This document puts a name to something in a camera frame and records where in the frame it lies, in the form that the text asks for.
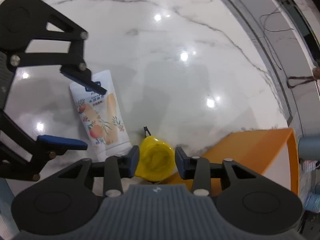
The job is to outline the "small woven basket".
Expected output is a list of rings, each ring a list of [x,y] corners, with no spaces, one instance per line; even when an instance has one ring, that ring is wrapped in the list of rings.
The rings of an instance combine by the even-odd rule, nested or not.
[[[302,176],[309,176],[311,172],[319,169],[319,161],[317,160],[303,160],[301,162]]]

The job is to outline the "grey-blue trash bin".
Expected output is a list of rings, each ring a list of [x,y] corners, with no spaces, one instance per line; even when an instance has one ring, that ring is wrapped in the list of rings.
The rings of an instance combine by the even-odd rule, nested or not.
[[[303,160],[316,160],[320,158],[319,135],[301,137],[298,143],[298,155]]]

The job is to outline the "large water bottle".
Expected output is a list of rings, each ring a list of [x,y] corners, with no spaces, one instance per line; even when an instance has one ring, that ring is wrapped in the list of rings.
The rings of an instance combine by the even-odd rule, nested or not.
[[[308,193],[304,202],[304,209],[312,213],[320,213],[320,195],[312,192]]]

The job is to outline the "yellow round container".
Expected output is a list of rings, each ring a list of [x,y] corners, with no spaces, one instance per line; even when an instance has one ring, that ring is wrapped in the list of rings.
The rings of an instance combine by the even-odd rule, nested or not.
[[[173,148],[151,135],[149,129],[144,126],[144,139],[139,146],[139,161],[135,176],[157,183],[170,177],[175,166]]]

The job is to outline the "white peach cream tube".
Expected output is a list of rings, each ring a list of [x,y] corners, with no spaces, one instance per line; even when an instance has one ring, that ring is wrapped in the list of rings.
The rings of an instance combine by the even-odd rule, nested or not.
[[[111,72],[92,76],[96,85],[106,89],[100,95],[76,82],[69,85],[80,119],[99,161],[126,155],[132,148],[117,102]]]

